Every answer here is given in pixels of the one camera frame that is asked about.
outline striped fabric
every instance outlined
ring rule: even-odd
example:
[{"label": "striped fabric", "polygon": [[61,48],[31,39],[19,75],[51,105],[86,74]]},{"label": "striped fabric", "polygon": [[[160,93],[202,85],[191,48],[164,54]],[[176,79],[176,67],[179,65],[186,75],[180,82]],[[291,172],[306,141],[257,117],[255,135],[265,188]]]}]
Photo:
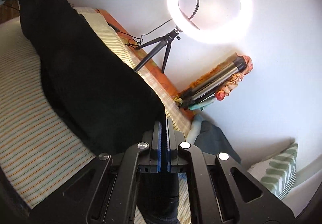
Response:
[{"label": "striped fabric", "polygon": [[[138,63],[103,16],[89,8],[78,11],[126,64]],[[157,92],[175,129],[187,135],[189,120],[147,69],[139,74]],[[93,158],[46,101],[39,57],[19,19],[0,25],[0,165],[12,186],[33,208]],[[136,211],[135,223],[145,223],[140,215]]]},{"label": "striped fabric", "polygon": [[277,156],[253,165],[248,172],[283,200],[295,183],[297,151],[294,143]]},{"label": "striped fabric", "polygon": [[189,193],[186,176],[184,176],[183,178],[179,177],[178,220],[180,220],[181,224],[191,223]]}]

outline tripod leg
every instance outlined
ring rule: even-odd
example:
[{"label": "tripod leg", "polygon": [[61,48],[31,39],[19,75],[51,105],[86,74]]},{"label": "tripod leg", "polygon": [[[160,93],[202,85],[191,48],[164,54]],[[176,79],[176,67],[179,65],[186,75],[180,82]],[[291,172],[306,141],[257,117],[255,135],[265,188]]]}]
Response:
[{"label": "tripod leg", "polygon": [[148,55],[146,55],[143,60],[134,68],[135,72],[138,72],[140,68],[142,68],[152,57],[157,54],[163,47],[168,44],[167,40],[161,40],[157,46],[151,50]]},{"label": "tripod leg", "polygon": [[154,44],[154,43],[160,42],[162,39],[164,39],[164,36],[162,36],[162,37],[158,37],[158,38],[156,38],[156,39],[154,39],[154,40],[151,40],[151,41],[148,41],[148,42],[146,42],[146,43],[142,44],[141,46],[136,47],[135,49],[136,49],[136,50],[142,49],[142,48],[144,48],[144,47],[146,47],[146,46],[149,46],[149,45],[152,45],[152,44]]},{"label": "tripod leg", "polygon": [[170,50],[171,50],[171,42],[169,42],[168,45],[166,46],[165,55],[164,55],[163,64],[162,64],[162,70],[161,70],[162,73],[164,73],[166,62],[168,61]]}]

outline dark gray fabric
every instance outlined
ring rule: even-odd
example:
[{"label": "dark gray fabric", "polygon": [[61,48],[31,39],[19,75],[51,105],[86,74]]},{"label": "dark gray fabric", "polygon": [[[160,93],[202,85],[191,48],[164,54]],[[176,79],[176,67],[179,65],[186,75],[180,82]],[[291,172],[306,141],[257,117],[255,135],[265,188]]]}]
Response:
[{"label": "dark gray fabric", "polygon": [[197,136],[194,142],[195,146],[199,147],[201,151],[217,155],[220,152],[225,152],[234,158],[239,164],[241,159],[234,151],[229,141],[226,139],[222,130],[211,124],[209,121],[203,121],[201,123],[200,134]]}]

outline tripod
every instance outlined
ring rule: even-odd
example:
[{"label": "tripod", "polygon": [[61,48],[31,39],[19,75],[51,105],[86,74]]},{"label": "tripod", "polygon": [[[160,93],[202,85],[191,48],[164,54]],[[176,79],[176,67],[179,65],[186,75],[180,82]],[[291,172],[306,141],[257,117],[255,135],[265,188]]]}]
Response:
[{"label": "tripod", "polygon": [[138,46],[136,47],[135,49],[136,50],[139,50],[143,47],[146,47],[146,46],[149,46],[149,45],[152,45],[154,43],[157,43],[158,42],[158,45],[155,46],[153,48],[153,50],[151,50],[142,60],[141,62],[134,68],[134,71],[135,72],[138,72],[139,69],[141,69],[150,59],[152,59],[152,57],[157,54],[161,49],[163,49],[165,46],[166,46],[166,50],[165,50],[165,56],[164,56],[164,59],[163,59],[163,64],[162,64],[162,73],[164,73],[164,70],[165,70],[165,66],[166,66],[166,62],[168,60],[168,57],[169,57],[169,53],[170,53],[170,50],[171,50],[171,43],[172,41],[176,38],[178,40],[180,40],[180,37],[178,36],[179,35],[179,32],[175,29],[171,32],[169,32],[168,34],[166,34],[165,36],[162,36],[162,37],[158,37],[154,40],[151,40],[147,43],[144,43],[143,45],[141,46]]}]

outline green striped pillow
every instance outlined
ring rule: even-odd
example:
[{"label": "green striped pillow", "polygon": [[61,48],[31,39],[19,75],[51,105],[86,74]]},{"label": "green striped pillow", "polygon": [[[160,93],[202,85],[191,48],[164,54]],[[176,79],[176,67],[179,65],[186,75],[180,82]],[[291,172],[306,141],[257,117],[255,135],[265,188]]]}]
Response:
[{"label": "green striped pillow", "polygon": [[297,151],[298,145],[294,143],[279,155],[254,164],[248,172],[283,200],[295,183]]}]

